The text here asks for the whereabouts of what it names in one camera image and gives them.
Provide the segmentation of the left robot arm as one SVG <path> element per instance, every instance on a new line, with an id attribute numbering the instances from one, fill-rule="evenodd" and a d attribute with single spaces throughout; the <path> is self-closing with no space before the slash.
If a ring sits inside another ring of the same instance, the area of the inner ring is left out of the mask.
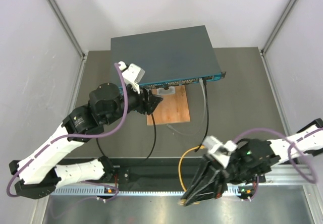
<path id="1" fill-rule="evenodd" d="M 90 139 L 117 132 L 129 112 L 151 115 L 163 98 L 150 89 L 120 92 L 117 85 L 103 83 L 89 94 L 88 104 L 75 108 L 58 126 L 52 136 L 24 160 L 9 164 L 12 178 L 7 185 L 10 197 L 40 199 L 56 189 L 83 181 L 108 183 L 115 168 L 108 157 L 88 162 L 61 165 L 60 162 Z"/>

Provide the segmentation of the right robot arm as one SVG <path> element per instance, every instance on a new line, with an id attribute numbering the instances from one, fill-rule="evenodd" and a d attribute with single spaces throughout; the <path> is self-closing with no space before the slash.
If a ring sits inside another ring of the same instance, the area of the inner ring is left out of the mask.
<path id="1" fill-rule="evenodd" d="M 313 120 L 291 136 L 267 128 L 248 130 L 225 143 L 214 136 L 207 136 L 201 148 L 207 152 L 191 184 L 183 188 L 180 203 L 189 206 L 219 199 L 228 190 L 229 184 L 251 184 L 250 189 L 239 190 L 238 199 L 252 201 L 260 177 L 271 172 L 273 166 L 287 161 L 305 181 L 311 184 L 317 182 L 316 175 L 307 177 L 294 159 L 322 153 L 322 119 Z"/>

